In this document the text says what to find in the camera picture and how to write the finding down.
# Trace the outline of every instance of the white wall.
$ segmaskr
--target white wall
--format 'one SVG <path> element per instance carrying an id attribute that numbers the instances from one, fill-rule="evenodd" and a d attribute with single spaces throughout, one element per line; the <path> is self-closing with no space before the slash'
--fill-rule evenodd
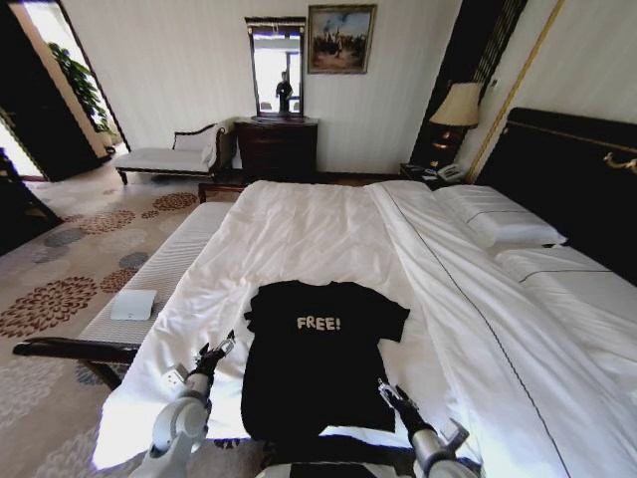
<path id="1" fill-rule="evenodd" d="M 517 75 L 555 0 L 533 0 L 518 30 L 528 34 L 507 48 L 499 72 Z M 532 8 L 533 15 L 527 15 Z M 511 108 L 525 107 L 607 120 L 637 122 L 637 2 L 566 0 L 531 64 Z M 508 88 L 483 100 L 481 127 L 472 131 L 460 161 L 471 164 Z M 482 160 L 498 140 L 499 125 Z"/>
<path id="2" fill-rule="evenodd" d="M 255 113 L 247 16 L 350 0 L 63 0 L 133 149 Z M 318 168 L 397 172 L 422 122 L 460 0 L 376 0 L 366 75 L 305 76 Z"/>

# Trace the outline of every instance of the floral rug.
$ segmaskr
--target floral rug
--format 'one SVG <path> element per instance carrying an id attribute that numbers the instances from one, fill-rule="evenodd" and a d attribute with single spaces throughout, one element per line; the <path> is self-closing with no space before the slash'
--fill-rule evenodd
<path id="1" fill-rule="evenodd" d="M 123 186 L 107 164 L 59 183 L 29 184 L 65 222 L 0 257 L 3 477 L 128 476 L 138 464 L 140 457 L 102 472 L 91 464 L 108 395 L 100 380 L 73 360 L 11 350 L 28 337 L 75 338 L 197 206 L 197 182 L 130 174 Z M 217 193 L 208 200 L 235 199 Z M 254 477 L 262 447 L 206 442 L 188 476 Z"/>

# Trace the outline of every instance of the bed bench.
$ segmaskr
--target bed bench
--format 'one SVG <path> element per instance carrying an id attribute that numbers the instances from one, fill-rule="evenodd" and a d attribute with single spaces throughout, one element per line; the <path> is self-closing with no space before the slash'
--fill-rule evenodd
<path id="1" fill-rule="evenodd" d="M 157 291 L 149 320 L 112 321 L 110 300 L 77 339 L 27 339 L 16 345 L 13 353 L 19 356 L 77 359 L 111 389 L 115 389 L 120 379 L 110 365 L 132 363 L 139 345 L 179 279 L 219 228 L 230 207 L 232 203 L 224 202 L 208 202 L 198 206 L 124 286 L 125 289 Z"/>

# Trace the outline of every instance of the wooden dresser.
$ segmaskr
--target wooden dresser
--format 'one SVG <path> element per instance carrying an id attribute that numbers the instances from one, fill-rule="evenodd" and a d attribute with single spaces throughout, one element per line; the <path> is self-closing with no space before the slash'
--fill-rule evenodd
<path id="1" fill-rule="evenodd" d="M 249 180 L 312 181 L 317 171 L 316 119 L 252 118 L 235 123 Z"/>

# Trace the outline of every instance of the telephone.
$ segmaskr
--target telephone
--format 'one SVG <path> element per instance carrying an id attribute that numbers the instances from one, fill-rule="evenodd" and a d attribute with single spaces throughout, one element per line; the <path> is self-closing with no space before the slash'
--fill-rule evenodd
<path id="1" fill-rule="evenodd" d="M 462 179 L 464 175 L 465 171 L 458 167 L 457 164 L 449 164 L 438 171 L 438 177 L 445 182 L 457 182 Z"/>

